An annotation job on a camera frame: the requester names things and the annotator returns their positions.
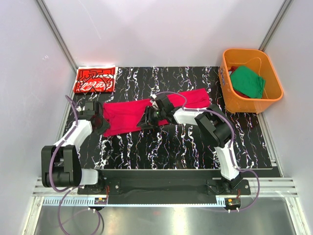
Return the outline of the crimson red polo shirt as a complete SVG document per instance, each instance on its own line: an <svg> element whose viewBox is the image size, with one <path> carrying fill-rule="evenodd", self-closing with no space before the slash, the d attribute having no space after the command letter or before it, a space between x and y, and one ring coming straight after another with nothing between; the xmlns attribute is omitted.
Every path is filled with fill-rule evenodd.
<svg viewBox="0 0 313 235"><path fill-rule="evenodd" d="M167 96L174 107L182 106L184 102L187 102L186 108L206 108L210 105L209 95L204 88L179 94L167 94ZM110 137L141 130L137 124L141 120L146 106L152 106L149 99L104 103L103 116L110 127L103 136Z"/></svg>

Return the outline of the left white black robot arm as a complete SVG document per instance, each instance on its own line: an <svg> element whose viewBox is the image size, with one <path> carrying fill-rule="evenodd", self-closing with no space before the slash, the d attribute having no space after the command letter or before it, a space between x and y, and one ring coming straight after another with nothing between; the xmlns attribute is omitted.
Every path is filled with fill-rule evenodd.
<svg viewBox="0 0 313 235"><path fill-rule="evenodd" d="M99 183L99 171L82 169L78 150L92 134L102 135L110 124L103 115L103 105L87 101L75 115L75 121L65 135L53 145L41 150L42 184L60 191L61 187L93 186Z"/></svg>

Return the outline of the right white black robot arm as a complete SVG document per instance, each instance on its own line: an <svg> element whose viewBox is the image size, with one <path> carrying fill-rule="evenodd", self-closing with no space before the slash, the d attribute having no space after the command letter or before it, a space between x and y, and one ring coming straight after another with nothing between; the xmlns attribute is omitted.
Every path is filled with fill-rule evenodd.
<svg viewBox="0 0 313 235"><path fill-rule="evenodd" d="M207 181L208 191L214 195L237 194L242 192L242 176L234 159L234 128L219 107L211 104L204 108L175 107L166 95L152 98L152 105L146 106L137 126L141 129L152 129L159 122L166 120L169 124L190 124L198 126L202 135L214 147L220 163L221 179Z"/></svg>

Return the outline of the folded red patterned t-shirt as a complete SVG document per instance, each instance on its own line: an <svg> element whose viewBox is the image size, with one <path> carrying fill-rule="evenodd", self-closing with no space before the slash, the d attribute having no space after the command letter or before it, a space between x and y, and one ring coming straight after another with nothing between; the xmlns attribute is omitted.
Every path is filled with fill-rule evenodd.
<svg viewBox="0 0 313 235"><path fill-rule="evenodd" d="M79 67L73 86L75 94L82 93L112 93L118 72L116 66Z"/></svg>

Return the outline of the green t-shirt in basket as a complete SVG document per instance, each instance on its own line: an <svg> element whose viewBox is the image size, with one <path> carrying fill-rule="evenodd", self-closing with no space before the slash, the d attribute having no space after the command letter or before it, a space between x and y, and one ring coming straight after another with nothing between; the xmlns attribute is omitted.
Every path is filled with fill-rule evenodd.
<svg viewBox="0 0 313 235"><path fill-rule="evenodd" d="M249 98L262 98L266 81L248 67L237 67L236 70L231 73L230 80L234 90Z"/></svg>

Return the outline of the orange plastic basket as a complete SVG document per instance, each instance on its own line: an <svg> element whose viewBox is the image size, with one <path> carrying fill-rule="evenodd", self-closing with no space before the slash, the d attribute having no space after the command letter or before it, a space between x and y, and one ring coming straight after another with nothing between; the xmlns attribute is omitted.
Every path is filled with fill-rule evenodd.
<svg viewBox="0 0 313 235"><path fill-rule="evenodd" d="M246 66L265 80L262 98L245 98L234 91L228 72L232 66ZM262 113L284 94L270 58L257 49L226 49L219 68L219 80L225 109L231 113Z"/></svg>

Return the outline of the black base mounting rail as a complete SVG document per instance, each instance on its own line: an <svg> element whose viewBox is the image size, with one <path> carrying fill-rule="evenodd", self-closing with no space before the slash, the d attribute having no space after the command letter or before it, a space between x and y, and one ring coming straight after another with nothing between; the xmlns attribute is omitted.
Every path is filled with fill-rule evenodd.
<svg viewBox="0 0 313 235"><path fill-rule="evenodd" d="M242 175L233 183L218 169L101 170L100 182L79 189L80 195L108 196L110 205L213 204L217 197L249 196Z"/></svg>

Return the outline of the left aluminium corner post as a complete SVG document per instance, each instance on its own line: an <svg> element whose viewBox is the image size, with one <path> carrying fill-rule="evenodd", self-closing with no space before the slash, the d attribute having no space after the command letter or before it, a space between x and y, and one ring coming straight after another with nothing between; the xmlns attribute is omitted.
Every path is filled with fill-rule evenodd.
<svg viewBox="0 0 313 235"><path fill-rule="evenodd" d="M57 44L59 45L63 55L65 56L67 62L69 63L71 69L76 72L76 70L78 69L78 66L73 58L73 56L71 55L58 27L57 24L54 21L54 18L50 12L50 10L48 9L48 6L46 5L44 0L35 0L36 5L38 6L41 14L43 15L49 29L51 30Z"/></svg>

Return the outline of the aluminium corner post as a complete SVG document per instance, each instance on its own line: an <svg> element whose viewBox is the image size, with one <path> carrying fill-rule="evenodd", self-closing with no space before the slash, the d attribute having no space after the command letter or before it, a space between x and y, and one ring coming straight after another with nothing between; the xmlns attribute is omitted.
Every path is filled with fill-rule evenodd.
<svg viewBox="0 0 313 235"><path fill-rule="evenodd" d="M262 52L265 52L266 48L270 44L274 34L276 33L279 25L283 21L286 13L288 12L289 8L291 7L294 0L284 0L281 4L276 16L274 17L274 20L272 21L267 33L265 34L260 46L259 50Z"/></svg>
<svg viewBox="0 0 313 235"><path fill-rule="evenodd" d="M48 9L48 6L46 5L44 0L35 0L36 5L38 6L41 14L43 15L49 29L51 30L57 44L59 45L63 55L65 56L67 62L69 63L71 69L76 72L76 70L78 69L78 66L73 58L73 56L71 55L58 27L57 24L54 21L54 18L50 12L50 10Z"/></svg>

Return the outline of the right aluminium corner post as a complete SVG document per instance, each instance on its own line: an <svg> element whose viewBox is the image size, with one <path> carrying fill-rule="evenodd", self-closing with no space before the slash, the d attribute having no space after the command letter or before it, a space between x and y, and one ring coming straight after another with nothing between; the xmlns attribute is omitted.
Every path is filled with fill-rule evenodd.
<svg viewBox="0 0 313 235"><path fill-rule="evenodd" d="M283 21L286 13L288 12L289 8L291 7L294 0L284 0L281 4L276 16L274 17L274 20L272 21L267 33L265 34L260 46L259 50L262 52L265 52L266 48L270 44L274 34L276 33L279 25Z"/></svg>

